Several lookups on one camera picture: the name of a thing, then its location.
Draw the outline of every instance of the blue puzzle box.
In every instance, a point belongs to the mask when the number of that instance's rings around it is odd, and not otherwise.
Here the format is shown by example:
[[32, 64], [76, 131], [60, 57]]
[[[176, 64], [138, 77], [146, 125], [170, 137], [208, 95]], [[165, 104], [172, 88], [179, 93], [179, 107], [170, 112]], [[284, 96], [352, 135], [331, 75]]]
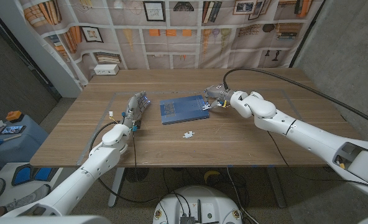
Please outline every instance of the blue puzzle box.
[[160, 101], [162, 124], [209, 118], [209, 111], [203, 110], [205, 102], [201, 95]]

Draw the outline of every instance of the puzzle piece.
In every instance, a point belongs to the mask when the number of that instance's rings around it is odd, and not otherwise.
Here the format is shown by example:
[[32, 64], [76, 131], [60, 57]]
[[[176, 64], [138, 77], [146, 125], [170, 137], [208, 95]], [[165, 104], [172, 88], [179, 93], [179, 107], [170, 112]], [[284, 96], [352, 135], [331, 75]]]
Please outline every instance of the puzzle piece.
[[192, 131], [190, 131], [189, 133], [184, 133], [183, 138], [190, 138], [192, 137], [192, 135], [194, 135], [195, 133], [193, 133]]
[[208, 110], [208, 109], [210, 109], [211, 108], [211, 106], [210, 106], [210, 104], [209, 103], [206, 103], [204, 106], [202, 106], [202, 109], [203, 110]]

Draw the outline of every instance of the wooden table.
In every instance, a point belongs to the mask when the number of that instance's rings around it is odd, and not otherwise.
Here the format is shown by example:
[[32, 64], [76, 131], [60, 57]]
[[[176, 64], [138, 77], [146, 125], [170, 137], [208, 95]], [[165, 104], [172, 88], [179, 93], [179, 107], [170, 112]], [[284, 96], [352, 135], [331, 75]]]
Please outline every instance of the wooden table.
[[[299, 69], [265, 69], [316, 88]], [[95, 76], [72, 104], [30, 163], [36, 167], [76, 167], [88, 155], [92, 134], [111, 122], [108, 111], [121, 119], [128, 99], [147, 91], [151, 105], [135, 133], [138, 167], [284, 166], [274, 143], [232, 108], [216, 108], [209, 119], [162, 125], [160, 100], [203, 95], [203, 90], [223, 82], [227, 69], [129, 70], [115, 76]], [[268, 75], [238, 71], [227, 78], [230, 88], [258, 91], [266, 100], [294, 118], [348, 138], [360, 138], [332, 103], [300, 87]], [[102, 132], [95, 143], [101, 141]], [[193, 131], [192, 138], [183, 138]], [[291, 166], [323, 166], [321, 159], [288, 139], [273, 134]], [[121, 156], [119, 167], [134, 166], [134, 150]]]

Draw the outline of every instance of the blue stool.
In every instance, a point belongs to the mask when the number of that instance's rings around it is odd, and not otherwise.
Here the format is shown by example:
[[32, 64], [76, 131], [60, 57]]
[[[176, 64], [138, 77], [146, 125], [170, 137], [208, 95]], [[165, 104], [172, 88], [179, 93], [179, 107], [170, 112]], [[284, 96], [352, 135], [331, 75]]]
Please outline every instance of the blue stool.
[[[0, 145], [0, 167], [8, 162], [29, 162], [38, 148], [46, 140], [48, 134], [28, 115], [22, 121], [16, 123], [6, 122], [8, 126], [25, 125], [22, 136]], [[13, 136], [13, 134], [1, 134], [0, 139]]]

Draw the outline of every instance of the smartphone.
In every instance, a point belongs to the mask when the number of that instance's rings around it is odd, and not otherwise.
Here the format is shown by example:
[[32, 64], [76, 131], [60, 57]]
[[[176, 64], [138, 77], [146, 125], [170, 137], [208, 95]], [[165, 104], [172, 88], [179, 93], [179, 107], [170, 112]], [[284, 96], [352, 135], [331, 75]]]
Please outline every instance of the smartphone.
[[2, 134], [18, 134], [24, 131], [27, 126], [7, 126], [2, 131]]

